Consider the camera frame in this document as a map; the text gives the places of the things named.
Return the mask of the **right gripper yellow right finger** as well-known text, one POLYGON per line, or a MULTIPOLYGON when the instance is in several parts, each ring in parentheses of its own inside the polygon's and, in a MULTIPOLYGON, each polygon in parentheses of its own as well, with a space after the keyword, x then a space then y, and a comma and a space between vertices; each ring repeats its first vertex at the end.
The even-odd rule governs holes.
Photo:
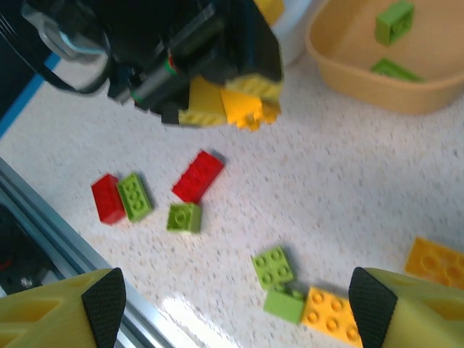
POLYGON ((349 303, 364 347, 462 347, 463 291, 356 267, 349 303))

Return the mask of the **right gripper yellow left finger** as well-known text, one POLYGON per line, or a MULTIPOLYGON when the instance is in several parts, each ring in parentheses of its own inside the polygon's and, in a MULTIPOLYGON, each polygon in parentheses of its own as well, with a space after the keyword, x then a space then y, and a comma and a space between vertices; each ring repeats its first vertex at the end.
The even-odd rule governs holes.
POLYGON ((119 268, 1 298, 2 347, 113 347, 126 304, 119 268))

